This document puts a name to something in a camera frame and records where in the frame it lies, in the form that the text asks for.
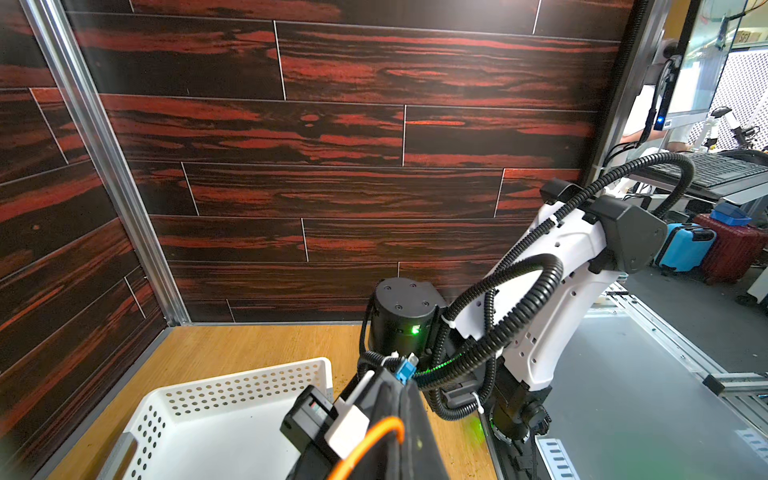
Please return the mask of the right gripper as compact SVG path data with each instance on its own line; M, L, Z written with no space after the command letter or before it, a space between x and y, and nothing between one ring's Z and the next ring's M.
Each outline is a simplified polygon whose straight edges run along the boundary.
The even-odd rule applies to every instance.
M445 479L447 469L419 390L409 395L407 425L379 420L343 460L327 460L311 449L299 453L289 479Z

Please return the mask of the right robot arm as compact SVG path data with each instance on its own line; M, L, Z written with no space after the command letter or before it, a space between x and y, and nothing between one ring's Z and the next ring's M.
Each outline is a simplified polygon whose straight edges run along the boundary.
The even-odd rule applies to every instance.
M606 287L661 248L664 214L695 172L691 156L661 152L586 187L547 182L528 232L452 302L426 282L380 281L354 378L335 400L305 388L282 421L299 454L289 477L444 479L428 414L457 421L490 399L501 437L544 433L564 348Z

